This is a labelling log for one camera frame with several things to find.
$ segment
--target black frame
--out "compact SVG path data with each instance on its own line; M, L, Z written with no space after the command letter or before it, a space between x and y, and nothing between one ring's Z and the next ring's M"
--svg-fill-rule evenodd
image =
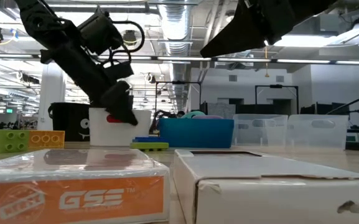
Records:
M255 110L258 107L258 88L259 87L269 87L269 88L295 88L296 89L296 97L297 97L297 114L299 114L299 94L298 94L298 86L284 86L284 85L256 85L255 86Z
M159 91L158 86L160 83L171 83L173 85L198 84L200 87L200 93L199 93L200 104L202 103L202 83L201 82L185 82L185 81L158 82L158 81L156 81L156 97L155 97L155 101L154 101L154 112L155 113L157 112L157 93Z

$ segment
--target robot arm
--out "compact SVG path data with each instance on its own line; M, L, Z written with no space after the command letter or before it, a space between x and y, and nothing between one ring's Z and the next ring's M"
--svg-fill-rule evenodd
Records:
M131 21L120 23L133 24L140 29L142 41L135 50L128 50L123 38L113 25L108 12L100 8L84 23L76 27L72 21L59 18L44 0L15 0L21 12L21 19L27 33L47 50L41 50L41 62L54 60L72 80L89 96L91 106L106 108L113 117L125 123L137 125L129 99L129 85L119 78L133 74L131 52L139 50L144 43L142 28ZM113 63L113 50L123 46L129 55L128 62ZM90 52L101 55L109 50L108 60L94 62Z

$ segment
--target blue block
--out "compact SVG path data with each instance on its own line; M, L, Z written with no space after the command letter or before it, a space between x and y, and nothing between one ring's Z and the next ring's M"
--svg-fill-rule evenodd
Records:
M160 136L169 147L230 148L232 119L160 119Z
M166 139L161 137L136 137L132 142L168 142Z

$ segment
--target black trash can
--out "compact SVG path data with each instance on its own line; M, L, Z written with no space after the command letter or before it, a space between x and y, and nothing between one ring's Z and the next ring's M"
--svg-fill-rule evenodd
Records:
M65 131L65 141L90 141L90 105L52 103L48 109L54 131Z

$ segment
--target orange lego brick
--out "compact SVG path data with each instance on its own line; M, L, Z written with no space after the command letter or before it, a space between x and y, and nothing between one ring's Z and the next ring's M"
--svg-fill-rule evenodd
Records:
M64 131L30 131L29 150L65 147Z

